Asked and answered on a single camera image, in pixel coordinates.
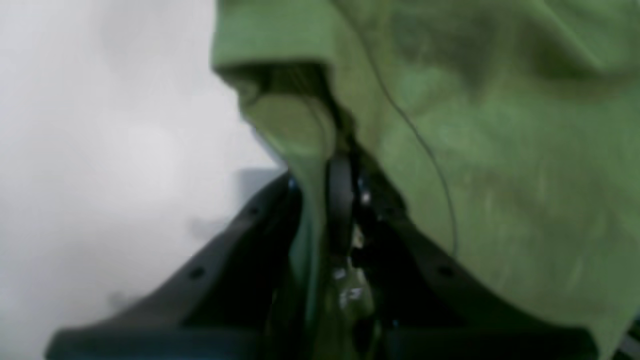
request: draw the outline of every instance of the green cloth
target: green cloth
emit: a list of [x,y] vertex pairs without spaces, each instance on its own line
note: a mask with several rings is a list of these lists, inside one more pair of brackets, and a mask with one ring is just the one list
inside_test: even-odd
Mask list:
[[356,355],[332,335],[349,323],[322,261],[340,137],[314,69],[424,234],[612,354],[640,307],[639,14],[635,0],[218,1],[212,65],[304,193],[282,316],[304,309],[316,358]]

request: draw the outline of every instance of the white background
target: white background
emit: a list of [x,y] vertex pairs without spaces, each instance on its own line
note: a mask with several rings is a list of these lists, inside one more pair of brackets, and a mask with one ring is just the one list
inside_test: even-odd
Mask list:
[[0,0],[0,359],[143,296],[279,165],[208,66],[213,0]]

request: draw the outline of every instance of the black plastic part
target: black plastic part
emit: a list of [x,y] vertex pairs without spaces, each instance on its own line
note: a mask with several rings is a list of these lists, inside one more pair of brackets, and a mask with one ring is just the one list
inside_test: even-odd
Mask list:
[[351,161],[338,152],[327,166],[326,211],[329,251],[334,256],[347,256],[353,236],[353,178]]
[[[339,154],[328,165],[327,206],[332,258],[349,255],[363,269],[376,306],[353,329],[358,351],[369,348],[374,324],[380,323],[376,360],[597,358],[584,329],[542,322],[488,291],[415,228],[380,171],[363,161],[354,172],[352,161]],[[275,324],[269,321],[273,294],[300,214],[300,191],[284,175],[156,292],[110,320],[57,333],[47,358],[264,358],[265,336]],[[350,249],[353,222],[365,236],[361,249]],[[272,358],[299,355],[298,338],[288,336],[301,333],[303,323],[293,321],[278,325],[275,332],[288,332],[276,341]]]
[[372,288],[387,359],[597,359],[584,329],[552,326],[498,298],[409,221],[397,193],[360,168],[351,254]]
[[57,333],[47,358],[258,358],[300,213],[300,191],[283,175],[157,291],[105,322]]

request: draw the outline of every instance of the green jacket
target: green jacket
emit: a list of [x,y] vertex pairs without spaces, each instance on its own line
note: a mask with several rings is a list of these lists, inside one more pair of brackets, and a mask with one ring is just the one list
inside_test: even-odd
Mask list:
[[320,77],[424,234],[611,355],[640,307],[639,14],[635,0],[218,1],[212,66],[304,193],[280,317],[305,312],[316,358],[357,358],[341,329],[371,310],[340,307],[350,285],[323,280],[342,135]]

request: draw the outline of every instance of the screw hole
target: screw hole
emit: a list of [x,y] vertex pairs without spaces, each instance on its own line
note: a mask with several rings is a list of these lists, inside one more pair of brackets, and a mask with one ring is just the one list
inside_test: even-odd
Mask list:
[[453,269],[449,266],[440,266],[438,267],[438,274],[451,278],[453,277]]
[[191,280],[198,280],[199,278],[204,276],[204,268],[202,266],[198,266],[197,268],[193,269],[190,273],[189,273],[189,278]]

